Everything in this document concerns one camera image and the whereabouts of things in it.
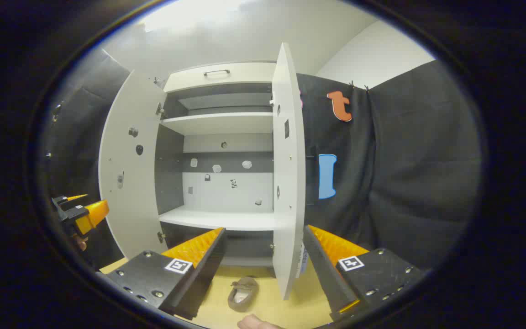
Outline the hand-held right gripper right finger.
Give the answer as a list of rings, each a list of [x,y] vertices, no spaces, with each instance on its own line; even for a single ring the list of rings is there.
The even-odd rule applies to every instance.
[[[311,225],[304,228],[303,243],[333,321],[373,312],[424,276],[424,271],[391,250],[368,250]]]

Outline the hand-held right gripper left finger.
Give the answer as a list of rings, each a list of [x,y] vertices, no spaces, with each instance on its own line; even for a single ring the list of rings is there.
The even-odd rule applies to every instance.
[[[128,296],[187,320],[197,316],[227,246],[227,230],[213,229],[163,253],[144,250],[106,274]]]

